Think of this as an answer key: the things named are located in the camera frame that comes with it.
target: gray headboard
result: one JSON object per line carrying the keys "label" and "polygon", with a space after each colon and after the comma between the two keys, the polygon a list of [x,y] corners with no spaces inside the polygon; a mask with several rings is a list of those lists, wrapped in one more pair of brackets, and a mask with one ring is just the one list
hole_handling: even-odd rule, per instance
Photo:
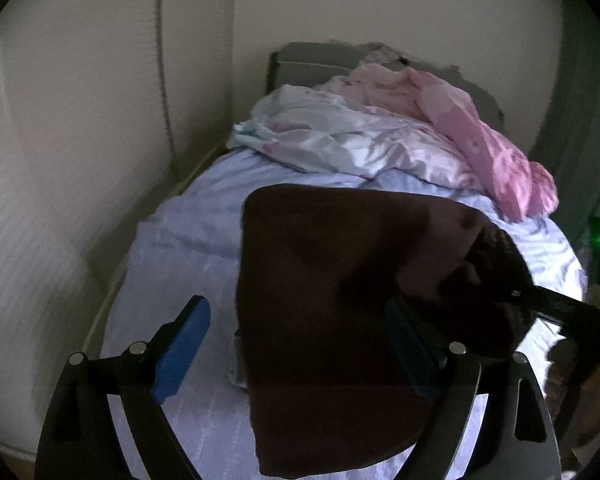
{"label": "gray headboard", "polygon": [[[267,73],[267,93],[284,84],[313,87],[326,83],[335,75],[347,75],[358,66],[369,49],[341,43],[289,43],[271,55]],[[480,118],[491,128],[502,132],[504,114],[496,99],[478,85],[464,79],[457,68],[437,68],[407,59],[387,66],[401,70],[405,65],[431,72],[467,92],[474,100]]]}

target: brown cloth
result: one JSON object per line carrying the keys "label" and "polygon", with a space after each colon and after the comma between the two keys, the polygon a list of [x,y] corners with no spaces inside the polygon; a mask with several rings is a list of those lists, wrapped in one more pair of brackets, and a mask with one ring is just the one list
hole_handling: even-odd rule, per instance
{"label": "brown cloth", "polygon": [[478,210],[400,192],[280,185],[242,217],[237,313],[260,472],[298,478],[381,462],[414,444],[430,403],[407,384],[384,306],[401,291],[449,340],[514,351],[532,283]]}

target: white blanket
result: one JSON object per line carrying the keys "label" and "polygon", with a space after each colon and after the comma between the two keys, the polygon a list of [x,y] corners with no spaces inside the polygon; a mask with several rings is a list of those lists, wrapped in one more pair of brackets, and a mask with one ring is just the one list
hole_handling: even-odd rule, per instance
{"label": "white blanket", "polygon": [[440,186],[482,190],[464,156],[429,124],[342,96],[284,85],[234,126],[248,146],[300,171],[372,179],[390,168]]}

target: wall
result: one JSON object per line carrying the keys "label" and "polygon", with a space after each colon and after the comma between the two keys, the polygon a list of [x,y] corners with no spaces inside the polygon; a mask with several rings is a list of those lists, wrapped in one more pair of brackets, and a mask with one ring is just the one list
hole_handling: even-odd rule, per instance
{"label": "wall", "polygon": [[161,23],[169,126],[184,177],[231,129],[234,0],[162,0]]}
{"label": "wall", "polygon": [[454,64],[531,147],[547,108],[560,47],[560,0],[235,0],[234,110],[262,95],[270,52],[290,41],[382,41],[415,58]]}
{"label": "wall", "polygon": [[0,14],[0,446],[35,453],[138,221],[228,132],[233,0]]}

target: mattress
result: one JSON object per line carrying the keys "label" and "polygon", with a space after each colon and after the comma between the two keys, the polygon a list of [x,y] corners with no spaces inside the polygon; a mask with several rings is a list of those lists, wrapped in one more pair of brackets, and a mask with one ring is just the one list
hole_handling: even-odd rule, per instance
{"label": "mattress", "polygon": [[[581,299],[584,274],[566,238],[550,219],[503,222],[493,202],[476,192],[429,184],[403,171],[388,170],[373,180],[348,174],[307,174],[250,149],[220,158],[183,195],[170,199],[138,227],[128,273],[107,321],[102,356],[149,340],[173,320],[194,294],[211,304],[212,322],[177,396],[163,405],[174,433],[202,478],[256,480],[258,472],[249,403],[228,380],[230,347],[237,328],[235,285],[240,259],[242,204],[255,189],[279,183],[381,189],[444,196],[478,208],[505,229],[522,253],[537,285]],[[537,321],[520,345],[544,384],[545,353],[557,329]],[[469,425],[448,478],[462,476],[477,439],[486,398],[474,404]],[[147,478],[119,397],[110,405],[131,473]],[[321,480],[392,479],[410,450],[363,470],[317,476]]]}

